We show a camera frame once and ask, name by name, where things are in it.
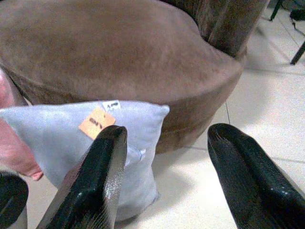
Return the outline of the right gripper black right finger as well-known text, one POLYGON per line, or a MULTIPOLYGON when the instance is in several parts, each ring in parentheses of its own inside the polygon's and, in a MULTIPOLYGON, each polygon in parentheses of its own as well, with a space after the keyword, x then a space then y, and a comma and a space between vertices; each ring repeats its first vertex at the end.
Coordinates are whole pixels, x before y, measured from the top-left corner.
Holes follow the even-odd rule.
POLYGON ((218 123, 207 144, 238 229, 305 229, 305 192, 252 137, 218 123))

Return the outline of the grey pillow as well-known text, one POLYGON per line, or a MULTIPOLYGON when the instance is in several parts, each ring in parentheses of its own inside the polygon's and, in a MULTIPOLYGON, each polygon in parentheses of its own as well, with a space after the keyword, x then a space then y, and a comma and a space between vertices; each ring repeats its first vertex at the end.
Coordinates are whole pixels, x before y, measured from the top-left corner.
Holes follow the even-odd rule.
POLYGON ((43 173, 58 187, 92 144, 79 125, 95 108, 104 108, 116 125, 127 129, 127 159, 116 217, 123 221, 141 214, 157 199, 152 162, 168 106, 118 100, 36 105, 1 109, 0 118, 28 144, 43 173))

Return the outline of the pink pillow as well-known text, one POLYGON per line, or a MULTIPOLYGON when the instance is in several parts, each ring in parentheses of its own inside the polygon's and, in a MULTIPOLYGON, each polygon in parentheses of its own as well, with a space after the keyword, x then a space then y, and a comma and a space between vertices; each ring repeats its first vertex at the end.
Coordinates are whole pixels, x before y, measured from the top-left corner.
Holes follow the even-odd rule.
MULTIPOLYGON (((0 68, 0 109, 27 105, 13 81, 0 68)), ((39 180, 43 176, 31 149, 2 118, 0 118, 0 164, 33 180, 39 180)))

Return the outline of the white table with black legs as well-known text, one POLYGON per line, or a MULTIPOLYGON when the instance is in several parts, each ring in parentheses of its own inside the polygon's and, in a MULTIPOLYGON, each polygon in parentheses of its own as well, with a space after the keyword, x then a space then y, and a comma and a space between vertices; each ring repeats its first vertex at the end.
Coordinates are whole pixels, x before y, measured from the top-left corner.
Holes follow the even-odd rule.
MULTIPOLYGON (((305 37, 305 33, 300 31, 298 28, 296 28, 296 22, 305 22, 305 5, 300 5, 297 0, 292 0, 295 5, 297 5, 299 8, 291 10, 289 14, 289 20, 291 24, 293 25, 293 28, 295 31, 297 31, 299 34, 303 35, 305 37)), ((269 21, 273 21, 273 19, 276 17, 279 9, 283 6, 284 0, 276 0, 276 5, 273 9, 273 12, 270 16, 269 21)), ((290 64, 296 65, 297 62, 300 60, 302 55, 305 53, 305 40, 292 58, 290 64)))

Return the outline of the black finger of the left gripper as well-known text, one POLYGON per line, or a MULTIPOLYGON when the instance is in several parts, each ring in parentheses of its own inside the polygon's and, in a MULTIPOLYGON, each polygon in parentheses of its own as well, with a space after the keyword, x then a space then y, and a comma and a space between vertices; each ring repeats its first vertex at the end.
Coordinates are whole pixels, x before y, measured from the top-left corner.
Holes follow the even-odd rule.
POLYGON ((0 171, 0 229, 28 229, 27 183, 18 175, 0 171))

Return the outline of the brown velvet round sofa chair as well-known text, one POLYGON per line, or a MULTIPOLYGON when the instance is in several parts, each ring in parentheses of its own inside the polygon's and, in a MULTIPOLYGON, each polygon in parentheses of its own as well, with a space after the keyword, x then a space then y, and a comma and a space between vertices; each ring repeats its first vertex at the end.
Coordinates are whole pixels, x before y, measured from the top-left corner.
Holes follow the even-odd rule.
POLYGON ((234 90, 269 0, 0 0, 0 67, 33 104, 166 104, 157 152, 193 144, 234 90))

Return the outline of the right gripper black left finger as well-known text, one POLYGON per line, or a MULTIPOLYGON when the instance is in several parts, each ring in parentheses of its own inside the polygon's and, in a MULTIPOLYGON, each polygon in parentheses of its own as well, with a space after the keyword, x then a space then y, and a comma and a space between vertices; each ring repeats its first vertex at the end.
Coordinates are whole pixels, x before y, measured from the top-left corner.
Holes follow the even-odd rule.
POLYGON ((126 157, 126 128, 101 131, 65 176, 36 229, 113 229, 126 157))

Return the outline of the orange price tag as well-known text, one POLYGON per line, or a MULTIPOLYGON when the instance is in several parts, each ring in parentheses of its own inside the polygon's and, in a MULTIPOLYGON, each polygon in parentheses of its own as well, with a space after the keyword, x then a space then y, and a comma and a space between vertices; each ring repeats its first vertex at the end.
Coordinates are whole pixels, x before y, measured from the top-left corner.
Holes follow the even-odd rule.
POLYGON ((105 128, 114 125, 116 119, 102 108, 96 107, 79 125, 79 129, 89 138, 94 140, 105 128))

